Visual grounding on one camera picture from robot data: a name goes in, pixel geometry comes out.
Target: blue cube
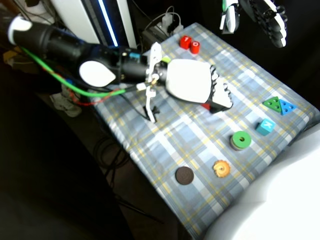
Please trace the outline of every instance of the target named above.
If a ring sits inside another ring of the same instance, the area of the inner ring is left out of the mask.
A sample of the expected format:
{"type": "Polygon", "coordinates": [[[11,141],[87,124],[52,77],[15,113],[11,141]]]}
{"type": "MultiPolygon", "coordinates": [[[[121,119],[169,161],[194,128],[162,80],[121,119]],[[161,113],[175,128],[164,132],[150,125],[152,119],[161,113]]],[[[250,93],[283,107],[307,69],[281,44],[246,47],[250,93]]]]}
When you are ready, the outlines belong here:
{"type": "Polygon", "coordinates": [[[275,126],[276,124],[273,121],[264,119],[255,130],[257,130],[261,135],[266,136],[274,130],[275,126]]]}

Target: red cube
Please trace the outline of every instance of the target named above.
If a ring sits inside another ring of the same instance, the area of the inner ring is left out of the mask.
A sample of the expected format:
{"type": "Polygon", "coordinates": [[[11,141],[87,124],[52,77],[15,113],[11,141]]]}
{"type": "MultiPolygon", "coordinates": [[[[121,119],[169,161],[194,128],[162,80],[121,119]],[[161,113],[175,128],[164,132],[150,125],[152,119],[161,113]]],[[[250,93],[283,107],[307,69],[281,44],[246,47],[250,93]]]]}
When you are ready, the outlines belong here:
{"type": "Polygon", "coordinates": [[[180,40],[180,47],[183,49],[189,49],[192,38],[190,36],[183,36],[180,40]]]}
{"type": "Polygon", "coordinates": [[[191,49],[190,49],[190,52],[193,53],[193,54],[197,54],[199,53],[200,51],[200,42],[198,41],[193,41],[191,43],[191,49]]]}

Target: triangle block with holes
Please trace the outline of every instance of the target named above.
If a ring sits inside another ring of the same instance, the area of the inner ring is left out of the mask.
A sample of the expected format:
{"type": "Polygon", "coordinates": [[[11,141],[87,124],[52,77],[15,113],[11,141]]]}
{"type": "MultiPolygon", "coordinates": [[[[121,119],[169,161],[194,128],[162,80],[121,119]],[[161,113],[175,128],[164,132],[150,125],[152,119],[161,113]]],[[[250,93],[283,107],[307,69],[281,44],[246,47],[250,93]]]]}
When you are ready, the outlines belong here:
{"type": "Polygon", "coordinates": [[[287,115],[288,113],[291,113],[293,110],[295,110],[297,108],[296,105],[293,105],[290,102],[287,101],[283,101],[283,100],[279,100],[280,101],[280,105],[281,105],[281,115],[287,115]]]}
{"type": "Polygon", "coordinates": [[[277,113],[281,113],[281,105],[280,105],[279,98],[277,96],[272,97],[272,98],[268,99],[267,101],[264,101],[263,105],[276,111],[277,113]]]}

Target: floor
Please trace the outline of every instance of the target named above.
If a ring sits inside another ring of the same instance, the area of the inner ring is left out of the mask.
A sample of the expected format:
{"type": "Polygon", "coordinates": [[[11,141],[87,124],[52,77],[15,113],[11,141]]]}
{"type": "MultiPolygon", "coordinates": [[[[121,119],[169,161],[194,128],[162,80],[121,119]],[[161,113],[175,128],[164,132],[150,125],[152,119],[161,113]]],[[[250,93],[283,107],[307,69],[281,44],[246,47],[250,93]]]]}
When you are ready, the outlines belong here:
{"type": "MultiPolygon", "coordinates": [[[[40,97],[53,108],[47,95],[40,97]]],[[[82,108],[82,114],[76,118],[68,117],[62,111],[55,111],[69,125],[91,154],[97,141],[106,136],[91,108],[82,108]]],[[[105,153],[103,159],[106,163],[112,159],[108,155],[112,154],[114,150],[116,149],[110,149],[110,152],[105,153]]],[[[158,223],[120,206],[135,240],[190,239],[176,216],[132,161],[117,169],[113,191],[124,200],[164,222],[164,224],[158,223]]]]}

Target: checkered tablecloth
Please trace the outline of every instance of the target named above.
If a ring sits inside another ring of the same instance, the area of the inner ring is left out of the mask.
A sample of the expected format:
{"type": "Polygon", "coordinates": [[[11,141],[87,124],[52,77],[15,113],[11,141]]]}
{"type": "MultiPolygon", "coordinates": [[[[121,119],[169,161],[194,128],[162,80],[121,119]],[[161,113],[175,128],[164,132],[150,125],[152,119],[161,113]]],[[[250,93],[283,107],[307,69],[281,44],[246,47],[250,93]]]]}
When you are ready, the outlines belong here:
{"type": "MultiPolygon", "coordinates": [[[[233,107],[212,115],[200,105],[172,98],[159,87],[152,101],[161,112],[156,124],[143,119],[120,96],[107,99],[96,109],[192,237],[201,239],[208,226],[286,146],[306,127],[319,121],[320,113],[197,23],[161,46],[163,56],[171,59],[195,59],[215,65],[228,83],[233,107]],[[183,35],[200,42],[199,54],[193,55],[179,47],[183,35]],[[282,116],[262,105],[274,96],[295,104],[297,109],[282,116]],[[269,135],[262,136],[255,128],[265,118],[274,121],[276,127],[269,135]],[[251,135],[248,149],[231,148],[230,137],[237,131],[251,135]],[[227,177],[216,177],[212,167],[217,160],[230,164],[231,173],[227,177]],[[194,172],[194,180],[189,185],[180,185],[175,179],[177,168],[182,166],[194,172]]],[[[144,92],[126,93],[126,96],[144,113],[144,92]]]]}

